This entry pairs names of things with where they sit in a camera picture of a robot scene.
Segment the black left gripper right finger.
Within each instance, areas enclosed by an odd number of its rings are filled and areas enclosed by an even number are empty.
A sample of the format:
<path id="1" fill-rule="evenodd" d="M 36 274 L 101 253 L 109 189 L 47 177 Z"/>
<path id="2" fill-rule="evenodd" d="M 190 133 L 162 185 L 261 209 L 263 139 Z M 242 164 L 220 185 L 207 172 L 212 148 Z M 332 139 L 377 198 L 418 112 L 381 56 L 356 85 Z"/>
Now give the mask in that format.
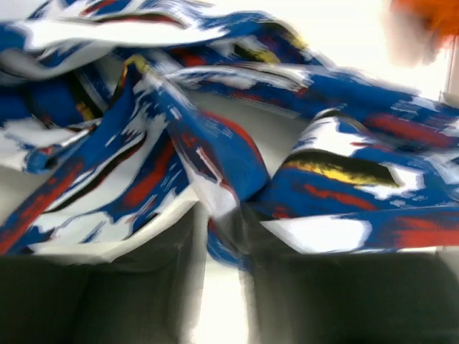
<path id="1" fill-rule="evenodd" d="M 458 279 L 436 254 L 300 254 L 248 207 L 236 233 L 261 343 L 458 341 Z"/>

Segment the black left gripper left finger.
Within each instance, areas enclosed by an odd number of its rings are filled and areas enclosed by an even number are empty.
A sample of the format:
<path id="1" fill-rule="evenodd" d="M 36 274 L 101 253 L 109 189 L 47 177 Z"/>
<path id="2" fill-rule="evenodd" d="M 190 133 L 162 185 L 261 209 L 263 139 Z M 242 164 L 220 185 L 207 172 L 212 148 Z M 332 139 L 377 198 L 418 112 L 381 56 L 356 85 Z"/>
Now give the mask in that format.
<path id="1" fill-rule="evenodd" d="M 186 343 L 204 270 L 197 206 L 170 229 L 105 264 L 1 258 L 3 343 Z"/>

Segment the blue patterned trousers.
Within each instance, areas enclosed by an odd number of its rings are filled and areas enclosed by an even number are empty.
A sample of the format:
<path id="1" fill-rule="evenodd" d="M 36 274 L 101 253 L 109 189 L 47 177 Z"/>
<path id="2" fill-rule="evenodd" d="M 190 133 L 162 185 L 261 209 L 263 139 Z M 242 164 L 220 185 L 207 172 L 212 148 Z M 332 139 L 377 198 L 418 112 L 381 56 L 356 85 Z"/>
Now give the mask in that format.
<path id="1" fill-rule="evenodd" d="M 1 164 L 47 180 L 1 253 L 112 260 L 193 190 L 304 254 L 458 245 L 458 109 L 335 67 L 258 11 L 43 1 L 1 21 Z"/>

